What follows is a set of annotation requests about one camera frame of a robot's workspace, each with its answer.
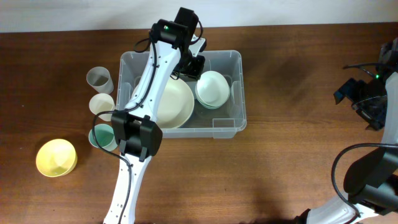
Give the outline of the small white bowl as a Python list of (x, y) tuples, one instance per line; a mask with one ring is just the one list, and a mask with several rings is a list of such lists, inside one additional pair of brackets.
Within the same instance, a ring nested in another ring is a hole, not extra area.
[(225, 77), (216, 71), (204, 72), (197, 81), (195, 89), (200, 98), (211, 106), (222, 104), (230, 94), (229, 85)]

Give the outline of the translucent grey cup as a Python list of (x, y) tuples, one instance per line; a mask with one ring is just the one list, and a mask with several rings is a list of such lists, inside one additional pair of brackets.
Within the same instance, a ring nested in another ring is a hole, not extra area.
[(86, 74), (87, 83), (98, 93), (110, 94), (114, 90), (111, 74), (107, 68), (94, 67)]

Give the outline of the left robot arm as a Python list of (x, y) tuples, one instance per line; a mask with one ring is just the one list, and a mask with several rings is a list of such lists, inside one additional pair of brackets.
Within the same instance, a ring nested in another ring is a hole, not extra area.
[(122, 110), (110, 111), (119, 146), (119, 173), (105, 224), (134, 223), (136, 203), (144, 173), (159, 150), (163, 132), (157, 111), (171, 75), (198, 80), (205, 58), (206, 39), (195, 37), (202, 24), (193, 10), (180, 8), (173, 21), (164, 19), (149, 30), (149, 58), (138, 86)]

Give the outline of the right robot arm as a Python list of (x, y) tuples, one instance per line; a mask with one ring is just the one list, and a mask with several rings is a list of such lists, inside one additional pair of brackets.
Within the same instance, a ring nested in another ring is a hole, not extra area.
[[(343, 149), (333, 161), (331, 183), (336, 196), (321, 207), (307, 209), (294, 223), (359, 223), (366, 218), (397, 212), (397, 40), (381, 46), (379, 59), (369, 72), (371, 81), (350, 78), (333, 94), (335, 102), (344, 98), (367, 123), (383, 130), (380, 143), (354, 144)], [(346, 171), (343, 191), (335, 179), (339, 160), (353, 149), (373, 151), (353, 162)]]

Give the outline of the small mint green bowl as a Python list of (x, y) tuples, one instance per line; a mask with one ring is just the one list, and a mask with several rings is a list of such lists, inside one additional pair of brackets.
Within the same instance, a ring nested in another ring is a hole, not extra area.
[(227, 100), (224, 101), (222, 104), (216, 105), (216, 106), (211, 106), (211, 105), (206, 104), (206, 103), (200, 98), (199, 93), (197, 92), (197, 90), (195, 91), (195, 95), (196, 95), (196, 98), (197, 98), (198, 102), (199, 102), (202, 106), (204, 106), (205, 108), (207, 108), (207, 109), (209, 109), (209, 110), (215, 110), (215, 109), (218, 109), (218, 108), (222, 107), (224, 104), (226, 104), (226, 102), (229, 100), (229, 97), (230, 97), (230, 94), (229, 94), (228, 97), (227, 97)]

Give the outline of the small yellow bowl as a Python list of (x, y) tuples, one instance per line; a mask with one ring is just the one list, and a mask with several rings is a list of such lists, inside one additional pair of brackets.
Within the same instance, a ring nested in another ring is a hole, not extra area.
[(76, 166), (78, 156), (72, 143), (65, 139), (46, 142), (35, 159), (37, 170), (46, 177), (69, 174)]

